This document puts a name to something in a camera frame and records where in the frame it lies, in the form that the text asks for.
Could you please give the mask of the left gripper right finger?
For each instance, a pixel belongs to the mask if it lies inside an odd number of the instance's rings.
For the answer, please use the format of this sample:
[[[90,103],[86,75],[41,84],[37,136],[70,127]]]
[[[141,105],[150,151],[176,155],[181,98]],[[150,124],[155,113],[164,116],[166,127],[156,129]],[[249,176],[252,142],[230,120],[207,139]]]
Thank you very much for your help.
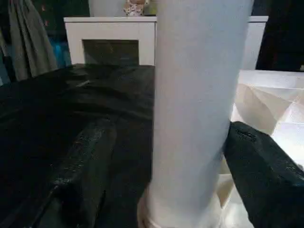
[[[254,227],[304,226],[304,172],[269,135],[231,122],[224,156]]]

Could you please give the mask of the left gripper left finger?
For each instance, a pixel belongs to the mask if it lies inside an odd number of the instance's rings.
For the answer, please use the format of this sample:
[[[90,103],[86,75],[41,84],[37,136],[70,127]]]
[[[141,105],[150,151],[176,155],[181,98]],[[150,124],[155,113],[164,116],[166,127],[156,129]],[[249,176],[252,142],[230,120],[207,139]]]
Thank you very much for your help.
[[[107,119],[89,123],[77,135],[52,176],[51,192],[32,227],[94,227],[115,141],[115,124]]]

